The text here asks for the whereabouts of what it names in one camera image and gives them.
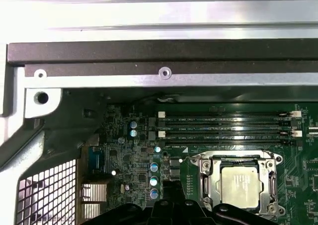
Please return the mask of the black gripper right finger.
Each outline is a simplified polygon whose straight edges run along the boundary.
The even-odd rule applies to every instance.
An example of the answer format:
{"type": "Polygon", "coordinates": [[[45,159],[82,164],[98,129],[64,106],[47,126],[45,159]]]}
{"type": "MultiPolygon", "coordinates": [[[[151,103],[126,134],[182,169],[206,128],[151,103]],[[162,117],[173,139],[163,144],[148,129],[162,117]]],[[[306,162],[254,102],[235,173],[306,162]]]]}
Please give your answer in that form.
{"type": "Polygon", "coordinates": [[[180,181],[173,182],[173,202],[180,206],[184,220],[189,225],[274,225],[275,222],[230,204],[219,204],[207,215],[194,200],[185,198],[180,181]]]}

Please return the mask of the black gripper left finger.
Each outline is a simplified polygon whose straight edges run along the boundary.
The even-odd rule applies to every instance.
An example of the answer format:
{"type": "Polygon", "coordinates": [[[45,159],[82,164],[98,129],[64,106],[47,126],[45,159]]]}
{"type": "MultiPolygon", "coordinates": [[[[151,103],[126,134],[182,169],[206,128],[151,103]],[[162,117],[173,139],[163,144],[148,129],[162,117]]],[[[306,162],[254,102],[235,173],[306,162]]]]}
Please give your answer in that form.
{"type": "Polygon", "coordinates": [[[163,198],[156,201],[152,207],[141,207],[126,203],[105,212],[85,225],[171,225],[174,210],[174,182],[163,183],[163,198]]]}

